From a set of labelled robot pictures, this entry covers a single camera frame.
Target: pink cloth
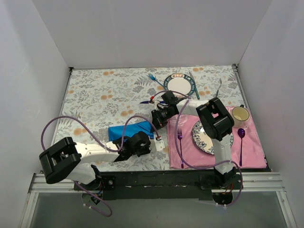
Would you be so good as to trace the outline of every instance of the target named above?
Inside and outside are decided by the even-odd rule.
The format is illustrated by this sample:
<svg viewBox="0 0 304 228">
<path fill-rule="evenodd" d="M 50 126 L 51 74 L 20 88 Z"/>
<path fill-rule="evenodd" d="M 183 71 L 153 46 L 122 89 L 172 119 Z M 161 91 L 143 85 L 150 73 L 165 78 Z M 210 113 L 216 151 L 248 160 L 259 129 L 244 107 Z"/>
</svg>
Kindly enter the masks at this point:
<svg viewBox="0 0 304 228">
<path fill-rule="evenodd" d="M 226 107 L 230 112 L 234 107 Z M 170 168 L 181 169 L 181 159 L 177 154 L 174 142 L 174 128 L 176 124 L 177 115 L 169 120 L 167 125 L 168 144 L 169 144 L 169 158 Z M 179 127 L 182 129 L 182 156 L 184 160 L 196 167 L 204 167 L 213 165 L 215 163 L 214 155 L 203 152 L 199 149 L 192 138 L 192 128 L 194 124 L 200 120 L 196 116 L 181 115 Z M 261 142 L 257 136 L 257 130 L 250 115 L 248 128 L 245 129 L 246 135 L 243 138 L 243 154 L 242 154 L 242 168 L 265 168 L 267 166 Z M 238 136 L 238 128 L 233 128 L 233 144 L 231 147 L 232 160 L 239 164 L 239 156 L 241 153 L 241 139 Z"/>
</svg>

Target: blue cloth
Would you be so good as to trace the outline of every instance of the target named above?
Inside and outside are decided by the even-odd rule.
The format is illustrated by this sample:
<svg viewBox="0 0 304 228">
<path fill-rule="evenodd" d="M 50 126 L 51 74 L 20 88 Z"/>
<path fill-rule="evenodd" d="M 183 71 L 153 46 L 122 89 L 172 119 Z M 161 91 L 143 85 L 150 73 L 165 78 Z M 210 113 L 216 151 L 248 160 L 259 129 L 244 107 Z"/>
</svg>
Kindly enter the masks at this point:
<svg viewBox="0 0 304 228">
<path fill-rule="evenodd" d="M 115 127 L 109 127 L 109 141 L 113 141 L 116 139 L 119 139 L 123 134 L 124 126 L 115 126 Z M 153 133 L 151 133 L 151 125 L 148 121 L 143 121 L 140 123 L 135 124 L 128 124 L 124 135 L 132 137 L 138 132 L 145 132 L 150 139 L 154 139 Z"/>
</svg>

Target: white wall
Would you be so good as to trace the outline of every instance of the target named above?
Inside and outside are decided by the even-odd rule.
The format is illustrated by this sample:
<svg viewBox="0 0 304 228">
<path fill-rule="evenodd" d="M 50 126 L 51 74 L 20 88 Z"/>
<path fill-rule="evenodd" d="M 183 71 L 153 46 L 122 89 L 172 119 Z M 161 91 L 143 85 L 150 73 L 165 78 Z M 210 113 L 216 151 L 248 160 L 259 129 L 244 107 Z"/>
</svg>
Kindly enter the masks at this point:
<svg viewBox="0 0 304 228">
<path fill-rule="evenodd" d="M 0 223 L 18 227 L 40 134 L 58 116 L 68 67 L 31 0 L 0 0 Z M 50 145 L 54 132 L 45 139 Z"/>
<path fill-rule="evenodd" d="M 304 1 L 273 0 L 239 64 L 270 167 L 304 227 Z"/>
<path fill-rule="evenodd" d="M 271 0 L 33 0 L 70 67 L 239 63 Z"/>
</svg>

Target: purple fork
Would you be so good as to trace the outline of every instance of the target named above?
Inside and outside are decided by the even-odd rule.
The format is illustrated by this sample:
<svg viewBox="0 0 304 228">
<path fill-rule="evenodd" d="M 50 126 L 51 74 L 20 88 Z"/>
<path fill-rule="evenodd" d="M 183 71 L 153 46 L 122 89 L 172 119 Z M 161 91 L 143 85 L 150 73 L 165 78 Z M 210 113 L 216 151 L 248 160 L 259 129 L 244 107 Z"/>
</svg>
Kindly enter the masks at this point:
<svg viewBox="0 0 304 228">
<path fill-rule="evenodd" d="M 182 139 L 182 133 L 181 133 L 181 128 L 177 129 L 177 138 L 180 140 L 180 155 L 182 156 L 182 151 L 181 151 L 181 139 Z M 184 168 L 184 163 L 182 160 L 180 161 L 181 163 L 181 168 Z"/>
</svg>

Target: utensil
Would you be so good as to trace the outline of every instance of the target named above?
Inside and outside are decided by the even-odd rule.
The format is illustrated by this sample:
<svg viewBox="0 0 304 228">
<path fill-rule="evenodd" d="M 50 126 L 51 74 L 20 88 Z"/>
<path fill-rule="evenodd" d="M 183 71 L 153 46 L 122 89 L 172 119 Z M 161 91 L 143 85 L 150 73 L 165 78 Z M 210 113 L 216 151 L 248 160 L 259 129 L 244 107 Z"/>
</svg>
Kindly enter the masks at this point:
<svg viewBox="0 0 304 228">
<path fill-rule="evenodd" d="M 245 137 L 245 130 L 243 128 L 238 129 L 237 134 L 241 138 L 241 155 L 239 157 L 239 165 L 242 166 L 242 148 L 243 148 L 243 138 Z"/>
<path fill-rule="evenodd" d="M 222 79 L 220 78 L 219 79 L 219 87 L 218 87 L 217 94 L 215 95 L 215 97 L 218 97 L 218 95 L 219 95 L 219 89 L 220 89 L 221 86 L 222 86 Z"/>
<path fill-rule="evenodd" d="M 182 156 L 182 151 L 181 151 L 182 132 L 181 132 L 181 128 L 177 129 L 177 138 L 180 140 L 180 155 Z M 184 163 L 183 163 L 182 160 L 181 160 L 180 162 L 181 162 L 181 163 L 180 163 L 181 168 L 183 169 L 183 168 L 184 168 Z"/>
<path fill-rule="evenodd" d="M 235 107 L 231 111 L 231 116 L 234 120 L 234 126 L 236 128 L 248 128 L 249 111 L 243 106 Z"/>
<path fill-rule="evenodd" d="M 193 77 L 191 71 L 189 71 L 189 76 L 190 76 L 190 77 L 193 79 L 193 81 L 194 81 L 195 94 L 196 94 L 197 99 L 200 100 L 200 95 L 199 95 L 198 89 L 196 88 L 195 80 L 194 80 L 194 77 Z"/>
<path fill-rule="evenodd" d="M 157 82 L 158 84 L 160 84 L 160 85 L 164 88 L 163 84 L 160 83 L 160 82 L 156 79 L 156 77 L 153 76 L 153 74 L 150 74 L 150 73 L 149 73 L 149 74 L 148 74 L 148 77 L 149 77 L 151 80 L 153 80 L 153 81 Z"/>
<path fill-rule="evenodd" d="M 201 121 L 197 121 L 192 129 L 192 138 L 194 143 L 202 151 L 214 155 L 213 143 L 210 137 L 206 134 Z M 233 134 L 230 135 L 230 147 L 233 144 Z"/>
<path fill-rule="evenodd" d="M 150 102 L 150 101 L 142 101 L 142 102 L 140 102 L 140 104 L 149 104 L 149 102 Z"/>
<path fill-rule="evenodd" d="M 186 74 L 172 74 L 163 82 L 165 90 L 173 90 L 190 96 L 195 91 L 195 81 Z M 174 93 L 177 97 L 183 97 L 180 94 Z"/>
</svg>

